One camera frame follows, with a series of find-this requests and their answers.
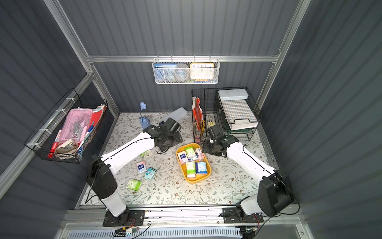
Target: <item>wire basket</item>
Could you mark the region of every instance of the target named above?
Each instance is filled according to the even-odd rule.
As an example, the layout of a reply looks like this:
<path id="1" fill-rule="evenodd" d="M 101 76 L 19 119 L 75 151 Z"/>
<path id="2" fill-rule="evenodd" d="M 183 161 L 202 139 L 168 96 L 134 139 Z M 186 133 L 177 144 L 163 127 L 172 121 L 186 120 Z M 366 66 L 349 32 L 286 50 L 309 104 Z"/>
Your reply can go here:
<path id="1" fill-rule="evenodd" d="M 219 59 L 207 61 L 206 59 L 194 60 L 191 62 L 169 62 L 154 59 L 152 70 L 154 72 L 155 83 L 157 84 L 216 84 L 219 78 Z M 168 68 L 166 64 L 180 68 Z"/>
<path id="2" fill-rule="evenodd" d="M 252 94 L 246 87 L 230 87 L 230 88 L 210 88 L 210 89 L 193 89 L 191 90 L 192 96 L 196 96 L 200 99 L 200 107 L 203 110 L 203 118 L 206 122 L 206 130 L 200 131 L 194 126 L 193 136 L 195 143 L 203 143 L 204 140 L 209 139 L 207 135 L 207 129 L 210 127 L 209 122 L 215 122 L 224 131 L 226 135 L 233 135 L 240 141 L 250 141 L 254 135 L 256 128 L 246 128 L 241 130 L 231 130 L 229 123 L 226 119 L 226 115 L 220 104 L 218 97 L 218 91 L 224 89 L 245 89 L 248 93 L 248 99 L 246 103 L 255 115 L 255 120 L 260 122 L 262 114 L 256 101 L 253 99 Z"/>
<path id="3" fill-rule="evenodd" d="M 105 105 L 104 112 L 100 120 L 98 121 L 98 123 L 94 126 L 93 130 L 90 132 L 89 136 L 87 136 L 84 139 L 84 143 L 82 144 L 81 151 L 77 151 L 75 154 L 63 154 L 63 153 L 50 152 L 51 147 L 54 143 L 54 140 L 57 136 L 57 133 L 60 129 L 62 129 L 66 119 L 66 115 L 71 109 L 75 109 L 78 107 L 95 109 L 97 106 L 101 104 Z M 79 164 L 82 160 L 83 152 L 85 151 L 86 147 L 91 142 L 91 140 L 93 139 L 94 135 L 97 133 L 97 129 L 99 125 L 102 123 L 102 119 L 105 116 L 107 110 L 108 109 L 107 109 L 106 100 L 100 99 L 100 98 L 88 97 L 84 95 L 78 95 L 76 93 L 76 95 L 73 98 L 70 98 L 70 101 L 67 104 L 65 104 L 62 109 L 56 110 L 59 112 L 59 114 L 53 120 L 51 120 L 50 124 L 46 128 L 39 129 L 39 127 L 37 127 L 36 130 L 29 136 L 29 138 L 25 141 L 24 144 L 25 146 L 33 150 L 36 153 L 36 155 L 43 160 Z M 39 138 L 35 139 L 34 135 L 38 131 L 42 131 L 43 133 Z"/>

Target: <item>clock face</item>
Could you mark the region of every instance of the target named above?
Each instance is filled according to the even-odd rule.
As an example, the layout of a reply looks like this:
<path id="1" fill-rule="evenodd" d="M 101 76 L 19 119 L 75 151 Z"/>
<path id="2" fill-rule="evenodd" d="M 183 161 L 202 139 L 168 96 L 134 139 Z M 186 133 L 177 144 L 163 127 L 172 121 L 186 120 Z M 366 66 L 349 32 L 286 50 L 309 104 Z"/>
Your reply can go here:
<path id="1" fill-rule="evenodd" d="M 214 78 L 214 64 L 193 62 L 190 64 L 191 74 L 190 77 L 196 81 L 211 80 Z"/>

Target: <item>red marker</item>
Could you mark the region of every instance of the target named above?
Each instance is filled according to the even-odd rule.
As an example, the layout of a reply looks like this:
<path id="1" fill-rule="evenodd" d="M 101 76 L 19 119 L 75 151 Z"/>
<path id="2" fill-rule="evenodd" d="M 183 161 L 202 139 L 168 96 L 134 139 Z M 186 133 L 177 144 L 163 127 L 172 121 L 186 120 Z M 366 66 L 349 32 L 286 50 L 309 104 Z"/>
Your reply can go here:
<path id="1" fill-rule="evenodd" d="M 62 130 L 59 130 L 56 136 L 56 139 L 54 140 L 54 143 L 52 145 L 52 148 L 50 149 L 50 153 L 48 154 L 48 158 L 52 158 L 54 152 L 56 151 L 57 145 L 58 145 L 58 138 L 60 137 Z"/>

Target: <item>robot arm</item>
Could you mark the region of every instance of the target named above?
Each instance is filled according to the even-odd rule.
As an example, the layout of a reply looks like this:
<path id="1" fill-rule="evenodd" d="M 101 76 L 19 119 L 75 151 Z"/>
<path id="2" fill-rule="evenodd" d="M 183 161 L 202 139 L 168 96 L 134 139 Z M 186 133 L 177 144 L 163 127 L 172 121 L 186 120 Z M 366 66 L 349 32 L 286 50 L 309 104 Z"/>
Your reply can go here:
<path id="1" fill-rule="evenodd" d="M 129 209 L 117 191 L 114 175 L 135 157 L 155 146 L 164 153 L 170 147 L 183 142 L 180 129 L 178 122 L 168 118 L 158 127 L 150 125 L 131 141 L 100 158 L 93 155 L 94 161 L 87 173 L 86 181 L 114 217 L 129 215 Z"/>
<path id="2" fill-rule="evenodd" d="M 225 136 L 219 126 L 214 125 L 207 131 L 210 140 L 204 141 L 202 152 L 233 159 L 259 185 L 257 198 L 248 197 L 236 204 L 240 217 L 259 212 L 272 217 L 295 200 L 289 176 L 259 160 L 234 136 Z"/>
<path id="3" fill-rule="evenodd" d="M 105 164 L 110 165 L 110 171 L 113 175 L 116 175 L 128 162 L 153 147 L 155 147 L 154 139 L 147 132 L 142 132 L 116 150 L 103 154 L 101 159 Z"/>

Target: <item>orange wire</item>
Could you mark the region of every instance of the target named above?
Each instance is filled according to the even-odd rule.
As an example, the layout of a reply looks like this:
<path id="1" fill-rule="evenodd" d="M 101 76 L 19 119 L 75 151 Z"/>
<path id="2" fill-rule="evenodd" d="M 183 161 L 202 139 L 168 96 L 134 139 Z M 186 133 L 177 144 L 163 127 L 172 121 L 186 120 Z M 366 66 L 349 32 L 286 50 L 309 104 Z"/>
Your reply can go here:
<path id="1" fill-rule="evenodd" d="M 259 226 L 260 226 L 260 222 L 259 222 L 259 219 L 257 218 L 257 216 L 256 216 L 256 214 L 252 214 L 255 218 L 256 218 L 256 220 L 257 220 L 257 223 L 258 223 L 258 226 L 257 226 L 257 228 L 259 228 Z"/>
<path id="2" fill-rule="evenodd" d="M 134 227 L 134 224 L 135 224 L 136 221 L 135 221 L 135 218 L 133 218 L 133 219 L 134 219 L 134 223 L 131 225 L 131 227 L 129 227 L 129 229 Z"/>

